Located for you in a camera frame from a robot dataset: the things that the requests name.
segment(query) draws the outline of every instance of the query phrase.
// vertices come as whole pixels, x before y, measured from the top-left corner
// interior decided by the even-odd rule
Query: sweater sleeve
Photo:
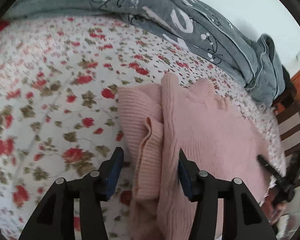
[[[152,88],[154,89],[150,95],[151,98],[155,99],[156,95],[160,96],[160,93],[157,86],[149,86],[148,90]],[[133,164],[136,165],[140,143],[148,133],[145,119],[151,117],[159,122],[163,122],[162,107],[156,103],[159,99],[152,100],[138,88],[119,88],[118,95],[120,123],[124,136],[127,139]]]
[[[161,183],[163,124],[147,118],[148,134],[140,144],[135,170],[134,196],[137,201],[158,199]]]

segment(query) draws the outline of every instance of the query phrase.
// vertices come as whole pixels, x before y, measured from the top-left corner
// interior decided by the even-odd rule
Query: ribbed knit fabric
[[[270,176],[256,157],[267,158],[267,143],[252,122],[231,103],[215,96],[213,84],[199,79],[190,88],[164,75],[161,86],[120,88],[119,116],[135,164],[130,235],[134,240],[188,239],[196,203],[184,196],[178,180],[182,148],[218,179],[242,178],[259,202]],[[222,232],[223,202],[218,202],[216,236]]]

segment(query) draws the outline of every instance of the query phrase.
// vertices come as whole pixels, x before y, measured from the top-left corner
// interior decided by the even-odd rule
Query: blue gripper pad
[[[193,194],[191,190],[191,180],[186,170],[186,167],[181,160],[179,160],[178,163],[178,176],[183,189],[183,193],[189,200],[192,199]]]
[[[189,161],[183,150],[179,151],[178,176],[185,196],[196,202],[202,194],[202,186],[198,183],[199,168],[195,162]]]
[[[102,195],[105,201],[109,200],[115,192],[121,169],[123,167],[123,149],[117,147],[110,160],[104,161],[99,168],[101,180],[104,185]]]

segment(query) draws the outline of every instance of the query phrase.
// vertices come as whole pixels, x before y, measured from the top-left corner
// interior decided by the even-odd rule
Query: gray blanket
[[[198,0],[18,0],[4,18],[98,14],[116,14],[209,60],[258,103],[269,106],[284,91],[282,65],[271,37],[248,39]]]

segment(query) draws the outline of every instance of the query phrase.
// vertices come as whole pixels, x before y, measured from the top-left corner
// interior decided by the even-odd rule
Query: floral bedsheet
[[[210,79],[255,123],[269,141],[270,161],[285,174],[272,110],[257,107],[207,60],[115,18],[18,21],[0,33],[0,228],[9,240],[19,237],[56,178],[77,179],[98,169],[117,146],[125,151],[125,165],[102,210],[109,238],[130,239],[133,167],[118,120],[117,88],[160,83],[165,72],[178,73],[180,86]],[[81,239],[78,201],[74,225]]]

